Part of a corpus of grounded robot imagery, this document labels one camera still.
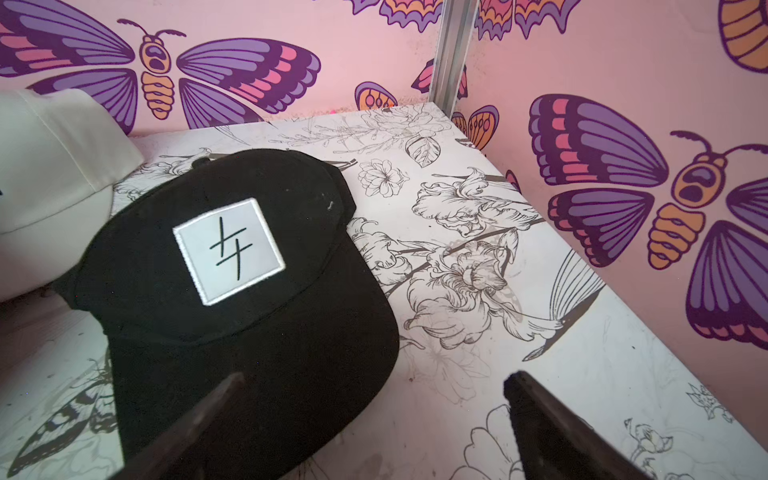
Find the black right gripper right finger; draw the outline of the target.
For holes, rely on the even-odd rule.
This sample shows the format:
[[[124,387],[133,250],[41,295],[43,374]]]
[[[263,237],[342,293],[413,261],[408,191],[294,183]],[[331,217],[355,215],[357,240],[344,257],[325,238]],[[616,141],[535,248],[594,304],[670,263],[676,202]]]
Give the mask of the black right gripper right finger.
[[[647,477],[529,373],[510,375],[503,393],[527,479]]]

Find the black cap with white patch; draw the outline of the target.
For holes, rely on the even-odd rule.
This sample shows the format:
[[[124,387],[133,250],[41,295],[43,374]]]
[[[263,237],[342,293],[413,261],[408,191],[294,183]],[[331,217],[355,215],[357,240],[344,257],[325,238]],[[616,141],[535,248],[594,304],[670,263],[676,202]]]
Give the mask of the black cap with white patch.
[[[54,282],[107,337],[123,457],[224,379],[210,479],[277,479],[376,397],[398,357],[390,304],[348,233],[339,168],[294,150],[197,163],[113,216]]]

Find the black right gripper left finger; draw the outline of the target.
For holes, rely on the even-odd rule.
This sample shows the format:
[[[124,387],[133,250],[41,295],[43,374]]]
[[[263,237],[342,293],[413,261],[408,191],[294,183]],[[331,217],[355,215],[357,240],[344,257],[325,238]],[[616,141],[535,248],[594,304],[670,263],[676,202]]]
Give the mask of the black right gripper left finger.
[[[246,380],[227,376],[192,409],[115,473],[114,479],[208,479],[222,437]]]

